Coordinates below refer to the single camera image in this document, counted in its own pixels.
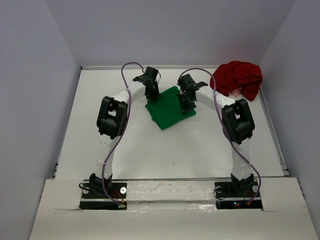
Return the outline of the green t shirt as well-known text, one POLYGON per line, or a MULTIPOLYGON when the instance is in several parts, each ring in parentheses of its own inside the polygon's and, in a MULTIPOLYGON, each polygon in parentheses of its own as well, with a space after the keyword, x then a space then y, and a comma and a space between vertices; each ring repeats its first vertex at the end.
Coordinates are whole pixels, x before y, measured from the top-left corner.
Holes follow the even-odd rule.
POLYGON ((189 117, 196 115, 192 110, 186 114, 182 113, 178 95, 180 90, 173 86, 163 91, 157 102, 147 101, 145 105, 151 119, 158 125, 161 130, 165 130, 189 117))

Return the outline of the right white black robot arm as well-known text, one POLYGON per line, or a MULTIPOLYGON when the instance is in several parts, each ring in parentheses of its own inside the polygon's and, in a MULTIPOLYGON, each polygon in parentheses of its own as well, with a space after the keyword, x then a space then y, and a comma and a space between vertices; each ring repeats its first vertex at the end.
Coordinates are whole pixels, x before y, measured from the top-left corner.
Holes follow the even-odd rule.
POLYGON ((245 99, 235 100, 214 91, 207 83, 196 83, 190 74, 182 75, 177 81, 178 94, 183 114, 196 107, 196 102, 215 110, 222 125, 224 136, 230 143, 232 171, 229 181, 215 183, 217 200, 244 198, 252 201, 259 195, 260 183, 255 181, 258 171, 250 162, 250 139, 255 130, 255 122, 245 99))

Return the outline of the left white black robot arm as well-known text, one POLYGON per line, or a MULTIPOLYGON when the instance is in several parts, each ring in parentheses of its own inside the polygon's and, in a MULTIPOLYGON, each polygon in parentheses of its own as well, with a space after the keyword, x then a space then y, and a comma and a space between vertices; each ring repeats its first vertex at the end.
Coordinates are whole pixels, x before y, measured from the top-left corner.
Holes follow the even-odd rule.
POLYGON ((160 98, 159 82, 161 74, 153 67, 146 67, 142 74, 131 83, 124 81, 125 90, 115 96, 105 96, 100 105, 96 126, 100 135, 99 154, 94 172, 88 182, 80 183, 83 192, 92 194, 95 199, 118 201, 111 196, 113 177, 113 158, 116 147, 122 140, 134 101, 146 97, 152 103, 160 98))

